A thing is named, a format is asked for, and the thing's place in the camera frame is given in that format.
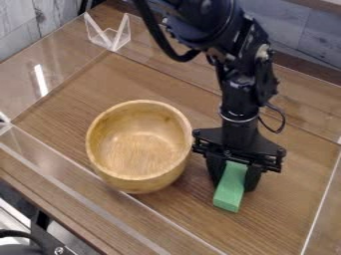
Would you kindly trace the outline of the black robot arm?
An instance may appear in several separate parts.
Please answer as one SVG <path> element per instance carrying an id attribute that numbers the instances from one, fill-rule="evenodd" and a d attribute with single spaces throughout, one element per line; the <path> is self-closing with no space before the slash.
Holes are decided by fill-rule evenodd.
<path id="1" fill-rule="evenodd" d="M 211 181 L 221 182 L 229 162 L 245 166 L 243 189 L 255 189 L 266 171 L 278 172 L 286 150 L 267 140 L 259 109 L 278 93 L 272 49 L 266 31 L 237 0 L 156 0 L 165 12 L 160 25 L 148 0 L 132 0 L 149 33 L 171 59 L 204 55 L 220 89 L 221 125 L 192 131 L 192 151 L 201 154 Z"/>

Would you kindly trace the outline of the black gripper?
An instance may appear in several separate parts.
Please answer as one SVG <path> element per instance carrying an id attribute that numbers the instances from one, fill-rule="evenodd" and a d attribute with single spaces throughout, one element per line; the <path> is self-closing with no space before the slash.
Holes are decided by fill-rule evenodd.
<path id="1" fill-rule="evenodd" d="M 223 120 L 220 127 L 196 128 L 192 131 L 192 151 L 205 159 L 213 186 L 219 184 L 227 161 L 248 165 L 243 180 L 245 192 L 255 190 L 262 169 L 280 171 L 286 150 L 262 135 L 258 123 L 259 118 L 245 122 Z"/>

